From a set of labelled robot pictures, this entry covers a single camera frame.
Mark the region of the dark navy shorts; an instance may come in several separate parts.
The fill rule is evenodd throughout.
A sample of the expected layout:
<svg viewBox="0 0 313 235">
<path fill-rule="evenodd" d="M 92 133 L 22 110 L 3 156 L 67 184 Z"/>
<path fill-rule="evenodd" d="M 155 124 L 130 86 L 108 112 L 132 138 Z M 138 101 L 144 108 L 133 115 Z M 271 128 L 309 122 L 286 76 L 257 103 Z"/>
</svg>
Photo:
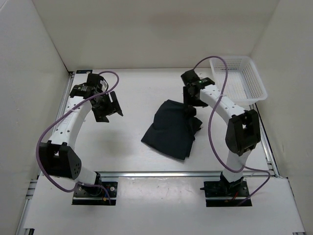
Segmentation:
<svg viewBox="0 0 313 235">
<path fill-rule="evenodd" d="M 159 107 L 141 142 L 168 157 L 184 161 L 190 156 L 202 121 L 193 106 L 167 100 Z"/>
</svg>

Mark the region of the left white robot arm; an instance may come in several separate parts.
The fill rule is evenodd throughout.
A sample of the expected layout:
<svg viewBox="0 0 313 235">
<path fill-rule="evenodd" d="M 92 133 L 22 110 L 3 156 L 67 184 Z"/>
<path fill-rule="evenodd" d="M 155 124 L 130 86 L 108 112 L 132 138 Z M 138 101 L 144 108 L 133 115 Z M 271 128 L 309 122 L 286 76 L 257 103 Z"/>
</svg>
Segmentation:
<svg viewBox="0 0 313 235">
<path fill-rule="evenodd" d="M 96 122 L 108 122 L 108 116 L 122 115 L 114 88 L 101 81 L 75 85 L 69 93 L 66 112 L 51 124 L 40 136 L 36 146 L 36 160 L 43 175 L 58 189 L 69 190 L 59 185 L 54 177 L 75 182 L 92 195 L 102 192 L 100 175 L 83 166 L 75 153 L 75 143 L 89 112 Z"/>
</svg>

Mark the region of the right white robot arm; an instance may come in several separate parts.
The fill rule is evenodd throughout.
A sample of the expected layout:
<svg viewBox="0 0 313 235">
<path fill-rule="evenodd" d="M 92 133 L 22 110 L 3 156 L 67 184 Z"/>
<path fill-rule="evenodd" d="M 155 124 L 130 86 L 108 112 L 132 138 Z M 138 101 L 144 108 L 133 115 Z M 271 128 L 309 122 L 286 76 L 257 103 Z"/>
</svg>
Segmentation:
<svg viewBox="0 0 313 235">
<path fill-rule="evenodd" d="M 182 75 L 184 103 L 194 107 L 213 108 L 209 118 L 217 113 L 227 124 L 225 143 L 228 157 L 220 176 L 220 191 L 230 196 L 243 180 L 246 161 L 260 142 L 260 124 L 255 110 L 246 110 L 222 95 L 210 78 L 200 79 L 196 74 Z"/>
</svg>

